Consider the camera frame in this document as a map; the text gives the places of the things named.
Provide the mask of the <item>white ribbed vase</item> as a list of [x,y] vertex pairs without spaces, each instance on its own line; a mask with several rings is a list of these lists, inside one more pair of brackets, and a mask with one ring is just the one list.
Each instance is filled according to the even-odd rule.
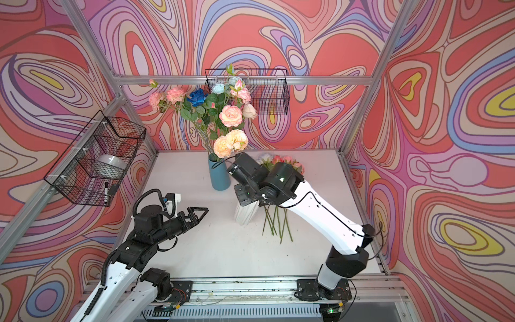
[[235,221],[240,225],[248,225],[253,216],[259,209],[259,202],[253,202],[246,206],[237,204],[235,211]]

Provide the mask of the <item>teal cylindrical vase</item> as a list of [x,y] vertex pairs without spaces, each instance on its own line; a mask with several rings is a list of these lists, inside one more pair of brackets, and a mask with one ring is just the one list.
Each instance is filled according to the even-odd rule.
[[214,190],[224,191],[228,189],[231,181],[224,159],[220,159],[214,153],[211,153],[208,156],[208,163],[211,185]]

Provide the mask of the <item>peach rose flower stem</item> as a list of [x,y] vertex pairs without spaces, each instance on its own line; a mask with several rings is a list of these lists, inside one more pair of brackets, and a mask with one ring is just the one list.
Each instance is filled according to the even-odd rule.
[[225,136],[216,139],[213,152],[218,158],[228,158],[235,152],[241,152],[247,148],[249,140],[242,130],[232,130]]

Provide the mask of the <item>pink peach rose stem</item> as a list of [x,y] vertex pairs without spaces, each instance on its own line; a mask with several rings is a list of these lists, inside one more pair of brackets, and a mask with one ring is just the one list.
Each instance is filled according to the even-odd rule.
[[221,124],[227,128],[241,127],[245,120],[254,120],[258,113],[252,105],[252,95],[244,81],[232,76],[225,84],[217,84],[218,95],[222,95],[219,113]]

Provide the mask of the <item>white pale-blue flower stem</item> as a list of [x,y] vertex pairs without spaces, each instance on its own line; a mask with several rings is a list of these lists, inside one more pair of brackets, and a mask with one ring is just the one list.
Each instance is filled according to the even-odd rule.
[[228,65],[225,72],[227,74],[226,78],[222,81],[216,81],[211,87],[211,92],[217,98],[215,107],[218,113],[221,113],[227,105],[241,108],[244,104],[244,100],[241,98],[241,94],[246,89],[244,81],[236,75],[233,64]]

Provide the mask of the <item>blue rose flower stem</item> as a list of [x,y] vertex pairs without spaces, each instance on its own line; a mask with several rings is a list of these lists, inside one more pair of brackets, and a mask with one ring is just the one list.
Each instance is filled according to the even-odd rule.
[[186,100],[190,104],[190,120],[198,131],[206,151],[208,151],[209,154],[213,154],[211,139],[209,138],[210,116],[208,114],[207,107],[205,106],[206,98],[207,96],[202,88],[198,88],[193,91]]

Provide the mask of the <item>pink carnation flower stem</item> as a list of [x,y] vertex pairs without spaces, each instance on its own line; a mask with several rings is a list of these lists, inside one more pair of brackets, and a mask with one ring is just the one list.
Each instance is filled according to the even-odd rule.
[[190,104],[186,100],[190,93],[187,94],[181,87],[172,87],[169,90],[161,91],[158,89],[159,84],[154,79],[149,81],[149,85],[152,89],[155,89],[148,98],[148,103],[153,111],[164,114],[171,110],[193,125],[193,122],[190,120]]

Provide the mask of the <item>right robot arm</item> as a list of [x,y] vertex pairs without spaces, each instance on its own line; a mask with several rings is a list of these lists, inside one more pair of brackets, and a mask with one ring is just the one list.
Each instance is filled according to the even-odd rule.
[[227,172],[237,181],[235,192],[242,207],[275,205],[290,210],[312,225],[332,244],[317,284],[333,292],[339,282],[363,271],[366,247],[377,235],[371,225],[359,225],[330,205],[294,166],[278,162],[269,170],[246,153],[235,155]]

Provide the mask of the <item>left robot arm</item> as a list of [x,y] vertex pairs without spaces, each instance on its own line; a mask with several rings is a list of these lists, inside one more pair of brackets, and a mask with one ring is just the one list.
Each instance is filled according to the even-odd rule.
[[73,321],[133,321],[151,302],[167,301],[173,296],[170,274],[148,268],[164,241],[196,227],[209,209],[188,207],[170,215],[166,204],[133,208],[134,230],[103,264],[101,280],[78,310]]

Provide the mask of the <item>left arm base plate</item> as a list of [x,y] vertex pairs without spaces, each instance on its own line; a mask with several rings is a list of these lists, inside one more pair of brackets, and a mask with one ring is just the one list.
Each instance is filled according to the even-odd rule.
[[163,306],[183,305],[190,301],[193,292],[193,281],[191,280],[172,280],[170,287],[165,288],[162,295],[159,295],[152,304]]

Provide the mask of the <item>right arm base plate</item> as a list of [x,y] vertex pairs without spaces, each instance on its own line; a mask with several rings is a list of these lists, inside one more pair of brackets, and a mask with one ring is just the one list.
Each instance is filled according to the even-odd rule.
[[333,291],[321,286],[316,279],[298,279],[294,296],[306,302],[328,300],[347,303],[353,298],[347,279],[341,279]]

